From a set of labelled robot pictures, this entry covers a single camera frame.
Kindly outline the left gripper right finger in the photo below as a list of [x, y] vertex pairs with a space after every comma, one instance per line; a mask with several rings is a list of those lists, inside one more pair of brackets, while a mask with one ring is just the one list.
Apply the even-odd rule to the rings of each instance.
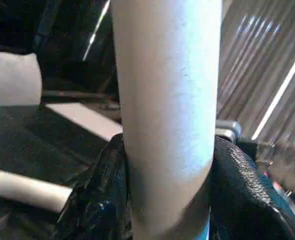
[[214, 139], [211, 214], [222, 240], [295, 240], [295, 214], [254, 161], [235, 144]]

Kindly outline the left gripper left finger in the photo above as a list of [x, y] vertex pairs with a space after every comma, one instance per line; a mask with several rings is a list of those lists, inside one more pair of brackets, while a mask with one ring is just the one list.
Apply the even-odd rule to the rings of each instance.
[[112, 137], [85, 171], [56, 222], [55, 240], [121, 240], [128, 219], [128, 166], [123, 134]]

